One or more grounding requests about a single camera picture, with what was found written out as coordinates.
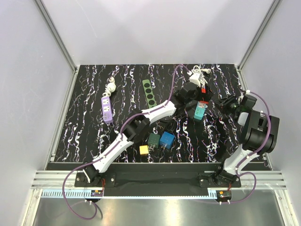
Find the teal power strip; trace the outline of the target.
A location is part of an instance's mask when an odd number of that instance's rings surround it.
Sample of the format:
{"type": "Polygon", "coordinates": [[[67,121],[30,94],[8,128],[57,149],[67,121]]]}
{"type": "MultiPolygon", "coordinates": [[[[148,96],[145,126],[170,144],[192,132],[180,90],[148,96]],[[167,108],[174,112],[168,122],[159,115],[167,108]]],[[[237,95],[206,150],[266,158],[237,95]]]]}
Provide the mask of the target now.
{"type": "Polygon", "coordinates": [[[193,118],[195,120],[202,120],[204,117],[206,108],[207,108],[207,104],[199,101],[196,106],[193,118]]]}

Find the green power strip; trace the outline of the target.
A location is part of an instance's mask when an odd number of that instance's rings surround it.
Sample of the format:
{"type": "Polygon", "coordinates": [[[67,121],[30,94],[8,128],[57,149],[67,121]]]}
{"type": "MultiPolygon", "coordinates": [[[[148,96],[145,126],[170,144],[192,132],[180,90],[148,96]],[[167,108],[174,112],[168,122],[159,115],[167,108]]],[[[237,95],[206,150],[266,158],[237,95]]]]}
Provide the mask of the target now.
{"type": "Polygon", "coordinates": [[[157,103],[154,98],[154,94],[153,94],[152,87],[151,87],[151,82],[150,82],[150,80],[143,80],[142,83],[143,83],[143,89],[145,92],[148,107],[153,108],[157,105],[157,103]]]}

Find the blue cube plug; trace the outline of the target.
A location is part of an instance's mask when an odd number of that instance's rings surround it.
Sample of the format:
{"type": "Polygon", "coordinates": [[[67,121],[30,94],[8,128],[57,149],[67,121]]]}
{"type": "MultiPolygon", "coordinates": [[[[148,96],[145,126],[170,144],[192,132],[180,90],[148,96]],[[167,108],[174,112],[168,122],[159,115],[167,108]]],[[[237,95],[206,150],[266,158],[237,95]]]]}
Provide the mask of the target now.
{"type": "Polygon", "coordinates": [[[165,131],[159,140],[159,145],[164,148],[170,149],[174,142],[174,139],[175,136],[173,134],[165,131]]]}

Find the dark green cube plug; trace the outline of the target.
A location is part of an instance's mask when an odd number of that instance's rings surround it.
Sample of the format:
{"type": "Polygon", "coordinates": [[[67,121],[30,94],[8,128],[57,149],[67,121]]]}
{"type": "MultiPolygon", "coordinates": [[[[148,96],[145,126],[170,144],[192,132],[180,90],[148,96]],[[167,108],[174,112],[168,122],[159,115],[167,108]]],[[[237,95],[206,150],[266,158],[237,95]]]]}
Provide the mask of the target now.
{"type": "Polygon", "coordinates": [[[148,138],[148,148],[150,151],[153,151],[154,149],[159,147],[159,141],[160,141],[160,135],[150,133],[148,138]]]}

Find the yellow cube plug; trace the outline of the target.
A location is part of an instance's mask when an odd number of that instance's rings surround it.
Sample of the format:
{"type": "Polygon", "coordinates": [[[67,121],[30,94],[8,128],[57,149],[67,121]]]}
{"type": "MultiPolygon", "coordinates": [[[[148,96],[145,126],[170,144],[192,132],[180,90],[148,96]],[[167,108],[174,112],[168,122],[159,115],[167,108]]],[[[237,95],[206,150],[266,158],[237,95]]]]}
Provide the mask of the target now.
{"type": "Polygon", "coordinates": [[[139,153],[140,155],[147,155],[149,154],[149,147],[147,145],[139,146],[139,153]]]}

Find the purple power strip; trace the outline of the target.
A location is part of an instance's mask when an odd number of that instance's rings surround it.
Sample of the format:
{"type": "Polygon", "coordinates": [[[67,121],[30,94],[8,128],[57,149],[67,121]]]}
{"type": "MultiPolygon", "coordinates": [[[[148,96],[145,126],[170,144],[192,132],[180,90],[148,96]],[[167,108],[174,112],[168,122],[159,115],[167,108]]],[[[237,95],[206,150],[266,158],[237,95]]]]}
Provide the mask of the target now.
{"type": "Polygon", "coordinates": [[[110,124],[113,122],[113,115],[112,115],[112,107],[111,107],[111,101],[109,97],[102,97],[101,98],[102,103],[102,111],[103,111],[103,121],[106,124],[110,124]]]}

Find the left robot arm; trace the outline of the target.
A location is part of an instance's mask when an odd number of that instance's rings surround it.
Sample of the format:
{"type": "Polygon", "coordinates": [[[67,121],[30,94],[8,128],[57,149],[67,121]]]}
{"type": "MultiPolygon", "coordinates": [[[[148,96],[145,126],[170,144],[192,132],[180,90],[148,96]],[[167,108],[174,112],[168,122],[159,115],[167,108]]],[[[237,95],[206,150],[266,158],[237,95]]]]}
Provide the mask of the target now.
{"type": "Polygon", "coordinates": [[[104,173],[124,150],[140,142],[152,123],[173,116],[176,111],[185,108],[190,101],[208,103],[213,95],[207,84],[199,86],[192,82],[186,82],[180,90],[171,93],[168,100],[163,103],[145,110],[135,109],[108,148],[92,162],[82,166],[85,181],[91,186],[99,185],[102,180],[101,173],[104,173]]]}

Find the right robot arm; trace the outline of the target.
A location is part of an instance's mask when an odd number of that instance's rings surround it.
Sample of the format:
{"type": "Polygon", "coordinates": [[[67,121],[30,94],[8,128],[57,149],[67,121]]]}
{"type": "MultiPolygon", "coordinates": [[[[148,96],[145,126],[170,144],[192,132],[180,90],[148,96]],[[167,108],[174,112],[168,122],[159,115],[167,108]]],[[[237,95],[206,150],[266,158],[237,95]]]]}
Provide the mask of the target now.
{"type": "Polygon", "coordinates": [[[269,113],[253,109],[257,97],[245,93],[231,95],[214,101],[223,113],[232,115],[243,127],[239,147],[209,176],[209,182],[216,186],[229,186],[239,180],[241,170],[254,158],[271,153],[277,143],[280,119],[269,113]]]}

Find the black marbled mat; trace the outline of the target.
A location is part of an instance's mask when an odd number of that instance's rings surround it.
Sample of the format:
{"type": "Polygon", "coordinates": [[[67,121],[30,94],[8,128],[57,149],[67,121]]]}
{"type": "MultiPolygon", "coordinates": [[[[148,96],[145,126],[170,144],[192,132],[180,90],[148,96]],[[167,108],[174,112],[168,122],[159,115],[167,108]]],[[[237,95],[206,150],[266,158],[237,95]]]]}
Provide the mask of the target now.
{"type": "MultiPolygon", "coordinates": [[[[88,162],[103,152],[116,138],[130,113],[148,108],[143,80],[150,80],[157,104],[188,81],[193,65],[82,65],[58,141],[56,162],[88,162]],[[102,97],[109,97],[113,122],[103,121],[102,97]]],[[[195,103],[171,124],[154,123],[150,132],[175,136],[170,149],[155,149],[140,155],[139,144],[126,149],[117,162],[217,162],[232,154],[239,145],[242,128],[234,119],[210,103],[202,120],[193,118],[195,103]]]]}

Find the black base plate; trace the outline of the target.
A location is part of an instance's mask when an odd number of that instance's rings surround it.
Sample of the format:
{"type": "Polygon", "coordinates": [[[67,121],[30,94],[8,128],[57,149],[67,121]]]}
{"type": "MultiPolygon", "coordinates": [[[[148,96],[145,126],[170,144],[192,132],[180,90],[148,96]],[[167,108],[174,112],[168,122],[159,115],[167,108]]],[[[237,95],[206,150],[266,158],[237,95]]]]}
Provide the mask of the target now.
{"type": "Polygon", "coordinates": [[[70,176],[75,163],[50,163],[45,176],[51,188],[99,188],[106,197],[205,196],[207,188],[215,187],[206,177],[219,163],[113,163],[88,183],[82,170],[70,176]]]}

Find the aluminium frame rail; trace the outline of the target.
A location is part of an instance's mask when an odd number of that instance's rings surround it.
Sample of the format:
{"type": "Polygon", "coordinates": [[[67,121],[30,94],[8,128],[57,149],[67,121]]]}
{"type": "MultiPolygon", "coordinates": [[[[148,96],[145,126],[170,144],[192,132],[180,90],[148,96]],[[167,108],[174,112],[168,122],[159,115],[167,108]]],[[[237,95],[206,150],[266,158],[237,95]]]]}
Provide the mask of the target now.
{"type": "Polygon", "coordinates": [[[209,182],[209,171],[111,171],[88,183],[78,171],[37,171],[31,188],[47,198],[216,199],[241,190],[285,190],[279,171],[254,171],[231,185],[209,182]]]}

